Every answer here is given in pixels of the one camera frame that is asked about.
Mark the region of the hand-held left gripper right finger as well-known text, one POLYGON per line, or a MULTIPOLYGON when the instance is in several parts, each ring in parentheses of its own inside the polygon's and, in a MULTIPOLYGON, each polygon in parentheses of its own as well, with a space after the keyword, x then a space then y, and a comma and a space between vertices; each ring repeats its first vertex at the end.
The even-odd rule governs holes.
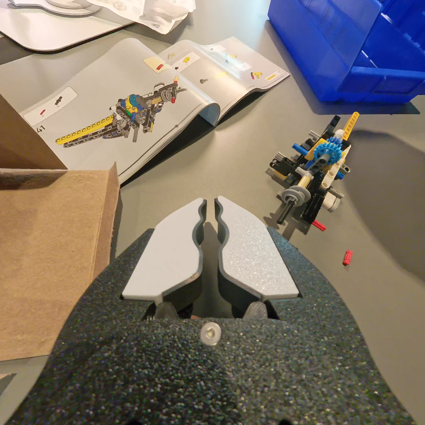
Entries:
POLYGON ((300 296, 267 226, 251 212, 224 196, 215 198, 218 223, 218 289, 242 318, 252 303, 260 304, 259 317, 277 318, 272 300, 300 296))

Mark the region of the white flat board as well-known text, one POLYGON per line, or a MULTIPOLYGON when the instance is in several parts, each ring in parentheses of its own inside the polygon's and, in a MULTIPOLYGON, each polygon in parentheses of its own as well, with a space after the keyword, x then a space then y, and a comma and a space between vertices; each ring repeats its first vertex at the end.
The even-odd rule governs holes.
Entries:
MULTIPOLYGON (((145 3, 144 1, 130 0, 88 0, 88 2, 100 6, 101 9, 108 9, 120 17, 131 21, 139 20, 145 3)), ((45 0, 10 0, 9 4, 17 8, 38 8, 48 12, 43 8, 45 0)))

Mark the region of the open lego instruction booklet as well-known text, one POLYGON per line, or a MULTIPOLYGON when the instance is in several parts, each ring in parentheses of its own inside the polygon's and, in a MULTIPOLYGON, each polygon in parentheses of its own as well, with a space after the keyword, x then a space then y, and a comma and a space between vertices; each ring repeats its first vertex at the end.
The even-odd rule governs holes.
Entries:
POLYGON ((215 127, 243 98, 289 76, 234 37, 182 40, 159 55, 131 38, 20 114, 68 169, 116 164, 124 183, 196 116, 215 127))

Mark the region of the brown cardboard box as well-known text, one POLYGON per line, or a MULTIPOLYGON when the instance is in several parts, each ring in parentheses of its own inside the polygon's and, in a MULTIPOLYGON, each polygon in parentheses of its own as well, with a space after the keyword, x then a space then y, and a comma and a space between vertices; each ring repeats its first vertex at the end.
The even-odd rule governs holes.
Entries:
POLYGON ((120 183, 63 163, 1 96, 0 359, 50 354, 109 264, 120 183))

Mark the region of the blue plastic parts bin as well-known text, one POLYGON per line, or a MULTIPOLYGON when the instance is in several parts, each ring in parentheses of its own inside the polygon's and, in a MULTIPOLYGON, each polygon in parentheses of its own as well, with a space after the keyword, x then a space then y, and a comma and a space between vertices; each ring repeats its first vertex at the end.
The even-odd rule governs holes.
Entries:
POLYGON ((273 0, 268 18, 322 102, 405 104, 425 93, 425 2, 273 0))

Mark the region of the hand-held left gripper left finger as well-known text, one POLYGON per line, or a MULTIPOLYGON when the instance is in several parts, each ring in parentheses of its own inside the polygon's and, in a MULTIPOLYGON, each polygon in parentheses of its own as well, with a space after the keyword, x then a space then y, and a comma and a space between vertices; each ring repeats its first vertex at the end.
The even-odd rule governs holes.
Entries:
POLYGON ((154 229, 123 292, 128 300, 170 302, 176 311, 201 294, 207 201, 197 198, 164 218, 154 229))

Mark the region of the partly built lego model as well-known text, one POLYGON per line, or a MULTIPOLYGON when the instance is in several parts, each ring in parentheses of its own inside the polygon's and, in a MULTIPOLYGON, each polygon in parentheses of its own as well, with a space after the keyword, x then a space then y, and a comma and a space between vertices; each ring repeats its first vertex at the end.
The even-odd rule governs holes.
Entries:
POLYGON ((351 149, 348 138, 358 118, 359 113, 355 111, 344 128, 337 129, 341 117, 335 115, 321 134, 310 131, 303 144, 295 143, 293 157, 277 152, 266 173, 284 187, 279 195, 283 205, 277 219, 279 225, 299 208, 302 222, 321 231, 326 229, 317 221, 317 215, 321 209, 334 212, 344 197, 333 183, 350 173, 346 165, 351 149))

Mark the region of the white round stand base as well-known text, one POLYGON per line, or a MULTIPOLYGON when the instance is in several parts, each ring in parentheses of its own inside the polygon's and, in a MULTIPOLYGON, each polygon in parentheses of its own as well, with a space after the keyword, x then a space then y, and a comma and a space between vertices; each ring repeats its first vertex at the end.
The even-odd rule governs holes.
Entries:
POLYGON ((43 8, 63 17, 87 17, 101 9, 86 0, 47 0, 43 8))

